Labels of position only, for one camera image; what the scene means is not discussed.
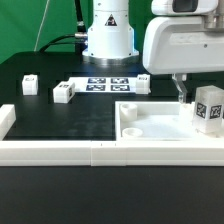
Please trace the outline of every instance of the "white container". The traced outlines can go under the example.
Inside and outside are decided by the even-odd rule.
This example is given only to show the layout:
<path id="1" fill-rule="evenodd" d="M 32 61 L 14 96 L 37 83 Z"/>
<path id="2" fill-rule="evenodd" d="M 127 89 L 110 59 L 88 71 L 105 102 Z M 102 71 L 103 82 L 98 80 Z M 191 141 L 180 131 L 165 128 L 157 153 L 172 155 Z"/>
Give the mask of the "white container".
<path id="1" fill-rule="evenodd" d="M 137 119 L 123 120 L 121 105 L 137 106 Z M 142 135 L 134 136 L 140 141 L 200 141 L 224 139 L 224 127 L 219 132 L 204 134 L 192 125 L 194 104 L 179 102 L 116 102 L 116 140 L 131 140 L 122 132 L 127 128 L 140 129 Z"/>

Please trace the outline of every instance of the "tabletop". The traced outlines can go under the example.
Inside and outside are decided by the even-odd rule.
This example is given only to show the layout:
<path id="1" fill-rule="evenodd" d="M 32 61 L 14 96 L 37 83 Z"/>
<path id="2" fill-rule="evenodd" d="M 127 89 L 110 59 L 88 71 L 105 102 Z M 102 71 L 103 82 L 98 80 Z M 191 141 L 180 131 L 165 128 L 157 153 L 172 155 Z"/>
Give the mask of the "tabletop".
<path id="1" fill-rule="evenodd" d="M 177 101 L 171 77 L 152 77 L 145 95 L 76 93 L 53 103 L 69 77 L 135 77 L 141 63 L 116 68 L 84 64 L 72 53 L 18 53 L 0 65 L 0 104 L 15 104 L 5 140 L 115 140 L 115 101 Z M 22 78 L 37 74 L 39 93 L 23 96 Z M 222 73 L 189 75 L 186 86 L 224 87 Z M 1 167 L 1 224 L 224 222 L 223 167 Z"/>

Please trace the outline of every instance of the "small white block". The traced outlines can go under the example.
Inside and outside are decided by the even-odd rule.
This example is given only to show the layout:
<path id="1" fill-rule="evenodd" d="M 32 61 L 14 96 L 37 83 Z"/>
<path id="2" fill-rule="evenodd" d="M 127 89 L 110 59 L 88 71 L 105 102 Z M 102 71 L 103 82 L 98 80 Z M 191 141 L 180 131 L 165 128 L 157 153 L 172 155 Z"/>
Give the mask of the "small white block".
<path id="1" fill-rule="evenodd" d="M 224 90 L 215 86 L 197 88 L 193 126 L 207 134 L 219 131 L 222 125 Z"/>
<path id="2" fill-rule="evenodd" d="M 136 94 L 149 94 L 150 92 L 150 75 L 138 75 L 136 79 Z"/>
<path id="3" fill-rule="evenodd" d="M 37 75 L 24 75 L 22 81 L 23 95 L 37 95 L 38 78 Z"/>
<path id="4" fill-rule="evenodd" d="M 54 103 L 68 103 L 75 95 L 75 83 L 60 82 L 53 89 Z"/>

